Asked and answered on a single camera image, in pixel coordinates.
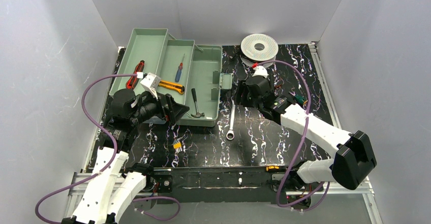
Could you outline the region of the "orange utility knife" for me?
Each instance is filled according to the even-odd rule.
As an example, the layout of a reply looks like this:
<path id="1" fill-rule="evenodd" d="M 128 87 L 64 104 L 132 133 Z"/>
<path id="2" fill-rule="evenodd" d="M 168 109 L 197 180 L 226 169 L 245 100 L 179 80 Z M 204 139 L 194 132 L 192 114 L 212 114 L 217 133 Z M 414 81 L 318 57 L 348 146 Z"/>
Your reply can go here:
<path id="1" fill-rule="evenodd" d="M 161 80 L 159 82 L 159 86 L 176 91 L 179 94 L 184 94 L 184 91 L 185 91 L 185 87 L 183 85 L 180 85 L 174 82 L 165 81 L 165 80 Z"/>

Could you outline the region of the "small black claw hammer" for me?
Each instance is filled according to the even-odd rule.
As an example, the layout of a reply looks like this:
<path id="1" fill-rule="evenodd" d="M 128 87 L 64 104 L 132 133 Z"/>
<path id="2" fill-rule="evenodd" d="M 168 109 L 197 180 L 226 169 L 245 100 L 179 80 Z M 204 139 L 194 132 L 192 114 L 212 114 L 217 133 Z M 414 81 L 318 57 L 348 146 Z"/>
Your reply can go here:
<path id="1" fill-rule="evenodd" d="M 192 114 L 191 116 L 193 117 L 193 118 L 201 118 L 201 117 L 204 117 L 205 116 L 205 114 L 204 113 L 201 113 L 201 112 L 199 112 L 199 108 L 198 108 L 198 104 L 197 104 L 197 94 L 196 94 L 196 89 L 195 88 L 192 88 L 191 89 L 191 93 L 192 93 L 192 98 L 193 98 L 193 102 L 194 102 L 194 106 L 195 106 L 195 114 Z"/>

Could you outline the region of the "red black utility knife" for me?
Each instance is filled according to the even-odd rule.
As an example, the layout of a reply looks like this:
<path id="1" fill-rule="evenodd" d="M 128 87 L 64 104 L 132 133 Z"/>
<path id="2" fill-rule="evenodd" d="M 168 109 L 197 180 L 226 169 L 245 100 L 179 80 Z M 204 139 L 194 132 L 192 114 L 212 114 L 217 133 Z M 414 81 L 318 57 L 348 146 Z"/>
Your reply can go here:
<path id="1" fill-rule="evenodd" d="M 138 73 L 143 73 L 144 66 L 145 66 L 144 60 L 141 60 L 140 62 L 138 62 L 138 64 L 136 65 L 136 67 L 134 69 L 134 74 L 137 74 L 137 75 L 131 76 L 129 78 L 129 80 L 126 83 L 126 89 L 135 89 L 135 87 L 138 84 L 139 79 L 143 78 L 143 76 L 138 75 Z"/>

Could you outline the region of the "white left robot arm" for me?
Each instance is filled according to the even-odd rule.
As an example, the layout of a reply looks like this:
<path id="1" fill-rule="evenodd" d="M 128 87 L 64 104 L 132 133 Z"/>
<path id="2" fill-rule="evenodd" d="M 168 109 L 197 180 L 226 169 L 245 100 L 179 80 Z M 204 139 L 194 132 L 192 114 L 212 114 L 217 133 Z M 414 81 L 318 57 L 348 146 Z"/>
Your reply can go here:
<path id="1" fill-rule="evenodd" d="M 146 91 L 136 95 L 131 89 L 115 92 L 108 106 L 105 136 L 100 139 L 92 178 L 81 202 L 62 223 L 118 223 L 153 176 L 153 167 L 140 163 L 120 173 L 135 142 L 137 127 L 153 117 L 174 124 L 189 109 L 170 94 L 153 95 Z"/>

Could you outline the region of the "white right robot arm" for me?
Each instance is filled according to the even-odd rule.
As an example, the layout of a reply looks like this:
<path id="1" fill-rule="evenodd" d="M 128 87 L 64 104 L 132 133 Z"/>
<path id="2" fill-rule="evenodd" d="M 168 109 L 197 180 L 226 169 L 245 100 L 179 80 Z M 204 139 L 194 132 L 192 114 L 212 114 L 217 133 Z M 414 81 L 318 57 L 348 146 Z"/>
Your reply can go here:
<path id="1" fill-rule="evenodd" d="M 289 171 L 286 185 L 291 188 L 314 182 L 336 182 L 355 190 L 376 167 L 369 136 L 338 129 L 312 113 L 307 114 L 293 95 L 277 96 L 274 85 L 263 76 L 248 77 L 238 83 L 235 104 L 253 107 L 268 120 L 288 127 L 325 150 L 330 158 L 300 161 Z"/>

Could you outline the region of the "small yellow bit holder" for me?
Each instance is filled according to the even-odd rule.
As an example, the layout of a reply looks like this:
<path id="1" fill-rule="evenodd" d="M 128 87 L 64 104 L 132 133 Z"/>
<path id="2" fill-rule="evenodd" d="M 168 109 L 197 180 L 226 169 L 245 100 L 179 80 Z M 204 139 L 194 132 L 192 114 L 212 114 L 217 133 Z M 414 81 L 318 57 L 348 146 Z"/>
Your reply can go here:
<path id="1" fill-rule="evenodd" d="M 176 141 L 173 143 L 173 149 L 175 150 L 176 153 L 180 153 L 183 152 L 183 146 L 182 143 L 180 141 Z"/>

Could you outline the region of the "white filament spool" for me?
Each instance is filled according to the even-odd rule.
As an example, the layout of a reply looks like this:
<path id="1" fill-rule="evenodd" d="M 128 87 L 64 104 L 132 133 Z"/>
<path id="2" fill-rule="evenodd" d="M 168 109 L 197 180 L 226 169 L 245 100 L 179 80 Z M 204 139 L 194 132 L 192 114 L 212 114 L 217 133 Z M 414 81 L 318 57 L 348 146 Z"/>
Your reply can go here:
<path id="1" fill-rule="evenodd" d="M 276 40 L 265 34 L 251 34 L 246 36 L 240 43 L 241 62 L 251 67 L 253 64 L 265 63 L 265 68 L 271 66 L 279 51 L 279 45 Z"/>

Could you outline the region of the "black marbled table mat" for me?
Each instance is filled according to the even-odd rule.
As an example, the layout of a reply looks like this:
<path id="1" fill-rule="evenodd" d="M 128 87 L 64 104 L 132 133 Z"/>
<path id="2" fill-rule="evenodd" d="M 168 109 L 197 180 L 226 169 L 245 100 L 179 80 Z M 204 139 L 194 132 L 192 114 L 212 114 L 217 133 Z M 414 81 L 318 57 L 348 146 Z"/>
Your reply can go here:
<path id="1" fill-rule="evenodd" d="M 312 99 L 312 113 L 332 123 L 333 108 L 327 101 L 326 89 L 315 65 L 316 50 L 310 44 L 282 44 L 278 62 L 269 68 L 277 92 L 305 95 L 301 79 L 291 66 L 301 71 Z M 214 127 L 169 124 L 142 124 L 125 167 L 145 163 L 154 167 L 242 167 L 287 165 L 290 163 L 301 135 L 265 119 L 256 109 L 235 109 L 235 137 L 229 141 L 231 92 L 222 91 L 219 114 Z M 183 152 L 176 153 L 173 143 L 180 141 Z"/>

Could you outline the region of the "silver combination wrench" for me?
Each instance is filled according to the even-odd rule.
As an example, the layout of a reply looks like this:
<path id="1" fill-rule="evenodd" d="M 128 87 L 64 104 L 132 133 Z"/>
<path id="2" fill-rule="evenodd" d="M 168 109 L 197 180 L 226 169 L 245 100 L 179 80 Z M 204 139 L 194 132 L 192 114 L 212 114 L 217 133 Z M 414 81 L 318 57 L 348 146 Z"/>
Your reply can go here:
<path id="1" fill-rule="evenodd" d="M 229 129 L 228 129 L 228 131 L 226 133 L 226 139 L 229 140 L 229 141 L 233 140 L 234 137 L 235 137 L 234 130 L 233 130 L 233 128 L 234 128 L 234 118 L 235 118 L 235 108 L 236 108 L 236 105 L 232 104 L 231 114 L 230 114 Z"/>

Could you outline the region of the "yellow black screwdriver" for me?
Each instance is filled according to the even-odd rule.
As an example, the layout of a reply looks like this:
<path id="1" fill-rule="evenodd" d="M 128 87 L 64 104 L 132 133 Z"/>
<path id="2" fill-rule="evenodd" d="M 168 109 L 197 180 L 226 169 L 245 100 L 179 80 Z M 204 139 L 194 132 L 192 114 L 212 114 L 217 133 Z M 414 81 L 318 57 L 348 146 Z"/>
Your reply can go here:
<path id="1" fill-rule="evenodd" d="M 265 171 L 268 173 L 285 172 L 286 170 L 286 166 L 270 165 L 265 167 Z"/>

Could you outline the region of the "aluminium frame rail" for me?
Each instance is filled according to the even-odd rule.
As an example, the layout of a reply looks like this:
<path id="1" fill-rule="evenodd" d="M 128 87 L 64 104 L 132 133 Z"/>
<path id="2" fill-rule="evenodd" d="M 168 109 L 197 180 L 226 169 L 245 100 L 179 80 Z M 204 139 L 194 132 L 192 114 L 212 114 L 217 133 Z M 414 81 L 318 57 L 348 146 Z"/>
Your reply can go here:
<path id="1" fill-rule="evenodd" d="M 284 176 L 284 168 L 268 172 L 262 167 L 154 169 L 147 178 L 147 189 L 159 196 L 173 197 L 181 203 L 271 203 Z M 280 203 L 294 204 L 312 222 L 382 223 L 371 183 L 366 180 L 355 190 L 338 183 L 310 183 L 302 188 L 285 184 Z"/>

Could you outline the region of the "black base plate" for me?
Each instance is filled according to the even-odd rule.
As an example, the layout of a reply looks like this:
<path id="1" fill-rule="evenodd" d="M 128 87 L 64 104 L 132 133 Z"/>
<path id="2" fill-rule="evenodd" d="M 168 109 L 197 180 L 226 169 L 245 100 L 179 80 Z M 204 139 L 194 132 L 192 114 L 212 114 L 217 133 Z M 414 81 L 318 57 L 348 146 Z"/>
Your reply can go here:
<path id="1" fill-rule="evenodd" d="M 284 173 L 268 173 L 265 167 L 154 169 L 148 184 L 157 186 L 156 195 L 181 203 L 274 204 Z"/>

